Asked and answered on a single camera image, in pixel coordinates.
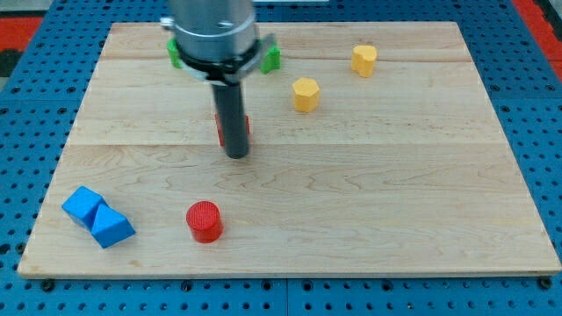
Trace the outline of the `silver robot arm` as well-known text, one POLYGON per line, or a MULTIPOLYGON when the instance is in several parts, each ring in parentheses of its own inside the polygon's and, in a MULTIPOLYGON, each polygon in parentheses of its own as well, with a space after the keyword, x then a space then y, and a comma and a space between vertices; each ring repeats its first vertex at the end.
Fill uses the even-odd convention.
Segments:
POLYGON ((201 81, 232 86, 259 68, 276 44, 259 34, 252 0, 168 0, 179 58, 201 81))

